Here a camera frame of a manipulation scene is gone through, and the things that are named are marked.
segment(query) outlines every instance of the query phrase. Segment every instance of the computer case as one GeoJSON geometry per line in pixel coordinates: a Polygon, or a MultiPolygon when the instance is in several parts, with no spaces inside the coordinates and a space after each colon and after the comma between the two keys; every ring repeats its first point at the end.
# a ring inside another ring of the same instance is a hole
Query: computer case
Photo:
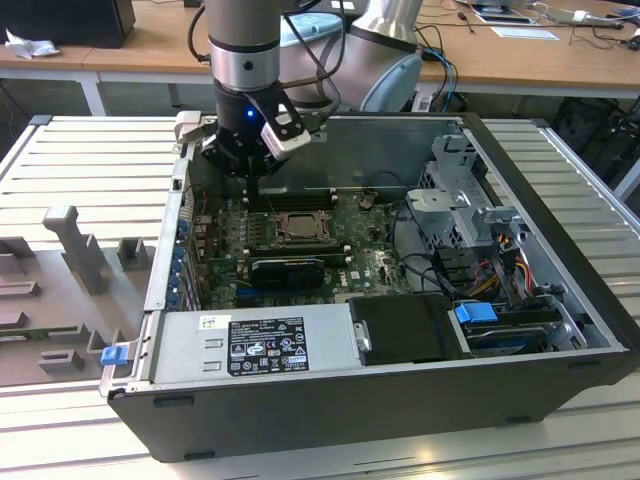
{"type": "Polygon", "coordinates": [[[131,0],[4,0],[0,32],[56,45],[120,48],[136,21],[131,0]]]}

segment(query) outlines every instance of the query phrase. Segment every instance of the blue tab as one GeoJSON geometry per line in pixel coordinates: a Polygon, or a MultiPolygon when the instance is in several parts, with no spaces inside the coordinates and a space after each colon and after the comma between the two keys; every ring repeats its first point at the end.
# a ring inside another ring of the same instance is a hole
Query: blue tab
{"type": "Polygon", "coordinates": [[[102,349],[102,356],[100,357],[100,363],[103,366],[126,365],[128,351],[129,349],[124,345],[105,347],[102,349]]]}
{"type": "Polygon", "coordinates": [[[454,310],[458,322],[460,323],[478,323],[478,322],[497,322],[493,306],[490,303],[469,302],[463,303],[454,310]]]}

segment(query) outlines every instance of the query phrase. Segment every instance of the sticker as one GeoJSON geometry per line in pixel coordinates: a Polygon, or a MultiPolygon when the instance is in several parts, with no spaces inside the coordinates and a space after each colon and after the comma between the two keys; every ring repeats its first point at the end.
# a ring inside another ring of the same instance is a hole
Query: sticker
{"type": "Polygon", "coordinates": [[[228,321],[227,325],[229,375],[238,377],[309,370],[302,317],[228,321]]]}
{"type": "Polygon", "coordinates": [[[23,335],[7,335],[5,337],[0,337],[0,343],[2,342],[26,342],[27,337],[23,335]]]}
{"type": "Polygon", "coordinates": [[[198,322],[199,330],[211,330],[214,328],[227,328],[231,321],[231,315],[202,315],[198,322]]]}

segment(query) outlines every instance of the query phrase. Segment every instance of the wooden table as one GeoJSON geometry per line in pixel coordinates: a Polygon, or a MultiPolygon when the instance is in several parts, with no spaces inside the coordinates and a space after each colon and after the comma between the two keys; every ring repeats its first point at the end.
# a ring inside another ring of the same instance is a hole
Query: wooden table
{"type": "MultiPolygon", "coordinates": [[[[601,15],[615,4],[595,0],[549,0],[562,8],[588,9],[601,15]]],[[[124,47],[118,50],[62,47],[57,57],[32,61],[17,59],[0,50],[0,77],[74,80],[81,84],[91,113],[105,115],[101,84],[104,82],[141,82],[169,84],[172,103],[177,104],[175,84],[211,84],[210,69],[190,55],[186,32],[194,9],[181,2],[155,4],[134,2],[136,25],[124,47]]],[[[548,95],[604,98],[635,98],[640,93],[640,52],[626,47],[598,50],[584,41],[569,45],[571,28],[549,26],[559,41],[500,38],[473,16],[468,7],[453,0],[424,0],[419,22],[440,24],[444,47],[458,68],[458,91],[515,95],[548,95]],[[470,33],[456,12],[465,11],[474,25],[470,33]]],[[[618,38],[631,38],[635,28],[599,32],[618,38]]],[[[593,38],[591,29],[578,33],[593,38]]],[[[425,31],[431,44],[437,45],[433,29],[425,31]]],[[[196,47],[208,52],[204,18],[195,35],[196,47]]],[[[419,91],[436,89],[443,79],[442,67],[425,63],[419,91]]]]}
{"type": "MultiPolygon", "coordinates": [[[[589,10],[601,16],[610,13],[610,9],[616,6],[595,0],[556,0],[546,3],[568,10],[589,10]]],[[[536,17],[534,12],[522,11],[536,17]]],[[[543,19],[540,23],[548,26],[544,29],[560,40],[501,38],[486,24],[482,24],[469,7],[453,0],[444,0],[442,3],[425,0],[421,16],[418,17],[418,24],[422,25],[423,22],[457,25],[439,25],[438,28],[443,36],[447,58],[458,67],[458,88],[462,92],[609,98],[635,98],[640,94],[640,52],[625,46],[599,50],[585,41],[576,41],[578,39],[575,37],[570,45],[570,27],[554,26],[543,19]],[[445,11],[444,8],[458,8],[465,12],[476,33],[469,31],[457,13],[445,11]]],[[[626,24],[620,31],[597,31],[599,35],[630,39],[635,30],[636,27],[626,24]]],[[[433,29],[425,29],[424,33],[431,45],[438,45],[433,29]]],[[[591,28],[580,27],[575,33],[597,44],[605,44],[593,36],[591,28]]],[[[421,82],[430,86],[439,85],[442,75],[439,64],[425,63],[421,82]]]]}

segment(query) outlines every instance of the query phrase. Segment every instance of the warning label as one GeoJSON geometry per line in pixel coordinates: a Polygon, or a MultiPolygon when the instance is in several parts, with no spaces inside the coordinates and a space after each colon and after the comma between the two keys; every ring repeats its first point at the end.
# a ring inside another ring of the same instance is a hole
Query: warning label
{"type": "Polygon", "coordinates": [[[229,322],[228,345],[234,377],[309,370],[302,317],[229,322]]]}

